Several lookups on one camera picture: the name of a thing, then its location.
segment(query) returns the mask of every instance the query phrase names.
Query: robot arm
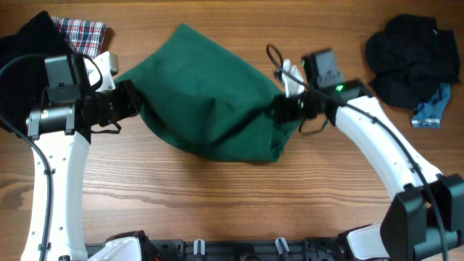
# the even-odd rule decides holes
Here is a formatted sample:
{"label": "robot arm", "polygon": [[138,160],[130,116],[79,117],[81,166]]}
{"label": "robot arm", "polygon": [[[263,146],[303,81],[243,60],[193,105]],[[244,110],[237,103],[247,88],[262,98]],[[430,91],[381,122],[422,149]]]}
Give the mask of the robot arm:
{"label": "robot arm", "polygon": [[[316,57],[307,64],[311,65],[312,69],[316,68],[319,75],[333,69],[331,68],[333,65],[326,66],[327,63],[320,62]],[[103,86],[101,88],[105,89],[105,86],[108,86],[106,90],[99,89],[101,92],[95,94],[79,94],[79,100],[83,102],[70,99],[70,96],[76,97],[72,92],[66,93],[64,98],[50,96],[58,102],[38,108],[30,114],[29,136],[43,150],[54,169],[54,198],[47,260],[87,259],[81,211],[83,169],[90,144],[90,127],[97,123],[102,126],[115,123],[124,117],[133,115],[140,108],[139,102],[133,102],[135,98],[129,83],[116,86],[112,82],[109,76],[112,72],[111,67],[112,64],[102,69]],[[89,78],[93,79],[92,81],[98,80],[92,76],[92,73],[95,75],[95,68],[91,65],[87,65],[87,73],[91,74]],[[459,175],[446,178],[436,167],[422,158],[393,126],[381,109],[378,100],[366,94],[361,83],[343,83],[338,77],[328,80],[318,77],[317,84],[322,86],[327,93],[333,94],[336,91],[337,95],[340,93],[341,96],[348,97],[348,104],[376,117],[398,137],[420,166],[427,183],[433,186],[435,197],[439,198],[440,211],[447,230],[448,248],[452,249],[462,245],[464,243],[461,239],[461,231],[464,230],[463,212],[458,211],[464,206],[462,178]],[[437,236],[438,229],[432,216],[427,215],[427,198],[421,189],[424,184],[413,171],[411,163],[408,162],[397,142],[385,129],[349,107],[330,104],[319,106],[320,101],[305,92],[297,96],[282,96],[276,99],[278,99],[276,111],[282,112],[281,115],[276,115],[277,121],[294,120],[299,115],[313,118],[317,113],[325,113],[332,124],[360,148],[389,192],[392,203],[385,220],[381,225],[367,226],[347,233],[341,241],[346,241],[348,249],[340,252],[339,260],[367,260],[379,257],[391,257],[394,260],[421,260],[440,252],[441,242]],[[108,109],[108,102],[115,106]],[[113,112],[114,109],[123,108],[118,104],[129,104],[129,107],[133,107],[134,110]],[[41,243],[44,229],[46,179],[43,166],[35,152],[34,160],[36,182],[33,216],[22,260],[38,260],[40,254],[38,245]],[[146,256],[143,256],[148,253],[147,249],[150,247],[145,235],[125,236],[107,242],[104,248],[92,257],[92,260],[144,260]]]}

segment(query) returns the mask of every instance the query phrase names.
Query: wooden table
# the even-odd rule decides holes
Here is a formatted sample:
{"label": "wooden table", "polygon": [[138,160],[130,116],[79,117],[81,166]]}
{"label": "wooden table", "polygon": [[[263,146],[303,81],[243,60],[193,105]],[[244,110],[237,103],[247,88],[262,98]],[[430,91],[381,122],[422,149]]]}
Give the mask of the wooden table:
{"label": "wooden table", "polygon": [[[265,45],[298,63],[331,46],[346,79],[368,82],[364,45],[401,13],[436,17],[464,50],[462,1],[86,1],[0,4],[0,36],[16,33],[41,10],[58,17],[103,21],[107,49],[121,72],[158,50],[185,22],[272,78]],[[464,173],[464,91],[453,88],[439,130],[412,128],[412,113],[384,106],[411,144],[446,174]],[[295,133],[279,163],[211,162],[157,138],[140,117],[121,122],[119,136],[92,138],[83,181],[88,243],[143,229],[151,239],[302,239],[335,236],[380,223],[387,192],[359,149],[337,129]],[[0,130],[0,259],[18,260],[27,238],[33,195],[29,146]],[[450,252],[464,259],[464,248]]]}

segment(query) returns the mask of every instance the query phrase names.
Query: plaid shirt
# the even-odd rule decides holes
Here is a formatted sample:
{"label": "plaid shirt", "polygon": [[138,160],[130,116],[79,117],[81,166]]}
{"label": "plaid shirt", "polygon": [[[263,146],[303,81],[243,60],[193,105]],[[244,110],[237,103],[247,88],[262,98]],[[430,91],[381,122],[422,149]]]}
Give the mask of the plaid shirt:
{"label": "plaid shirt", "polygon": [[51,17],[59,33],[74,52],[92,58],[100,54],[107,26],[102,22]]}

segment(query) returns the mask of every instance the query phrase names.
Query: green cloth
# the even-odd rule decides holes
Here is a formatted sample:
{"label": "green cloth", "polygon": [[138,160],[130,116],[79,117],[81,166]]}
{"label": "green cloth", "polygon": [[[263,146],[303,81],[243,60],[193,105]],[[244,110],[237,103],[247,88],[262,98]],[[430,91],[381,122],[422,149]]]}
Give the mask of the green cloth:
{"label": "green cloth", "polygon": [[276,162],[298,122],[277,126],[281,90],[250,64],[187,25],[121,75],[144,98],[141,117],[162,140],[218,161]]}

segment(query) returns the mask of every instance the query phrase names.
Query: blue denim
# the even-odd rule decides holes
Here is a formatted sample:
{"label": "blue denim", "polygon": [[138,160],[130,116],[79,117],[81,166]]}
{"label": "blue denim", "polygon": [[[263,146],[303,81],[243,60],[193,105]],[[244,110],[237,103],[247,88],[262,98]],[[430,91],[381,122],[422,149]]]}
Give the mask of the blue denim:
{"label": "blue denim", "polygon": [[415,128],[440,128],[444,109],[451,98],[449,83],[440,83],[439,89],[427,103],[420,103],[414,112],[411,123]]}

